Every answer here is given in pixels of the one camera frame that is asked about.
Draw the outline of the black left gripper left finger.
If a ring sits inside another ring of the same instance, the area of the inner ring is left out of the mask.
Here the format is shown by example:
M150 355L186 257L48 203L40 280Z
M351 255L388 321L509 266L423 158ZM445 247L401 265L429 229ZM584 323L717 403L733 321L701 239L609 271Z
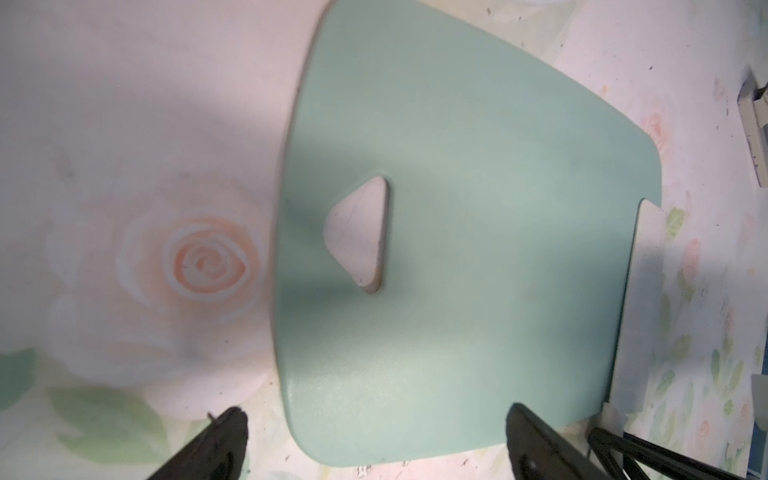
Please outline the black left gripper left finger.
M148 477L148 480L237 480L249 438L248 417L230 407Z

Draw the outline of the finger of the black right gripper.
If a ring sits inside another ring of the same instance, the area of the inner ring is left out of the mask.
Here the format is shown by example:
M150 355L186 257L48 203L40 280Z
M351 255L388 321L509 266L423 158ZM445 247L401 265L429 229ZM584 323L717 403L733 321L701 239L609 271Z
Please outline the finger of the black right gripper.
M589 446L611 479L649 479L642 466L668 479L740 480L728 471L684 456L632 434L622 436L595 428L587 437Z

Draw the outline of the mint green cutting board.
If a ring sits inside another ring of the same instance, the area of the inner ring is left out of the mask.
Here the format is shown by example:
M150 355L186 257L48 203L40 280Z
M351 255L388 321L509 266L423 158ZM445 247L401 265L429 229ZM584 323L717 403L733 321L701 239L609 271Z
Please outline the mint green cutting board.
M654 142L552 66L417 1L335 1L284 157L275 349L334 467L561 427L608 390Z

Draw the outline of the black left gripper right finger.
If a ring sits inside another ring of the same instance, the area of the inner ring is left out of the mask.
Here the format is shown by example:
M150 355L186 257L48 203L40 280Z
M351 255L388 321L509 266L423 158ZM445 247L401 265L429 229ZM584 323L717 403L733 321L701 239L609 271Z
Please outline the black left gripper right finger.
M522 403L506 417L508 457L517 480L608 479L586 456L569 444Z

